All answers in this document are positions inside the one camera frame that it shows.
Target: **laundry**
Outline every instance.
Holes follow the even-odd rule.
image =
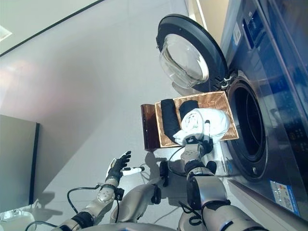
[[[174,101],[173,99],[166,99],[162,100],[160,103],[162,108],[164,133],[166,136],[169,137],[169,139],[175,142],[173,135],[180,131],[181,128],[177,117]]]
[[[188,100],[182,103],[179,108],[181,120],[183,120],[187,113],[195,108],[199,108],[197,100]]]
[[[203,140],[207,120],[210,121],[210,138],[217,143],[228,131],[230,121],[225,112],[211,108],[196,108],[186,114],[181,123],[182,130],[173,135],[175,142],[186,145],[186,139],[191,136]]]

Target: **washer door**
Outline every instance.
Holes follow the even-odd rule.
[[[227,63],[201,25],[184,15],[167,15],[158,25],[156,42],[162,68],[177,85],[202,92],[220,89]]]
[[[249,81],[241,76],[231,83],[227,93],[240,137],[228,141],[232,159],[246,179],[258,181],[266,170],[267,148],[257,97]]]

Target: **wicker basket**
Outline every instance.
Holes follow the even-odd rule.
[[[225,140],[234,140],[234,139],[239,138],[239,135],[237,133],[235,123],[233,120],[232,112],[229,106],[229,102],[226,96],[226,92],[224,91],[207,92],[207,93],[190,95],[190,96],[179,97],[179,98],[173,99],[175,107],[176,107],[176,112],[177,112],[179,123],[181,122],[179,107],[181,106],[183,102],[187,100],[197,100],[199,108],[214,108],[214,109],[224,111],[229,117],[230,126],[229,126],[228,131],[222,137],[221,140],[225,141]],[[155,113],[156,113],[156,121],[157,121],[157,127],[158,127],[158,136],[159,136],[160,146],[162,148],[179,147],[178,144],[172,142],[164,133],[162,109],[161,109],[160,102],[155,103]]]

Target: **sticker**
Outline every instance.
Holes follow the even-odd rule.
[[[237,24],[237,22],[235,22],[235,27],[233,30],[233,39],[234,39],[234,43],[237,46],[237,44],[239,44],[240,38],[241,38],[242,34],[239,28],[239,25]]]
[[[276,203],[299,215],[291,186],[280,184],[271,180],[270,186],[273,191]]]

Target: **white towel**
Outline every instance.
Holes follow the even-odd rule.
[[[211,108],[196,108],[187,113],[181,122],[182,130],[173,135],[175,142],[186,145],[186,139],[191,136],[201,140],[207,120],[210,121],[210,138],[217,143],[228,131],[230,122],[224,111]]]

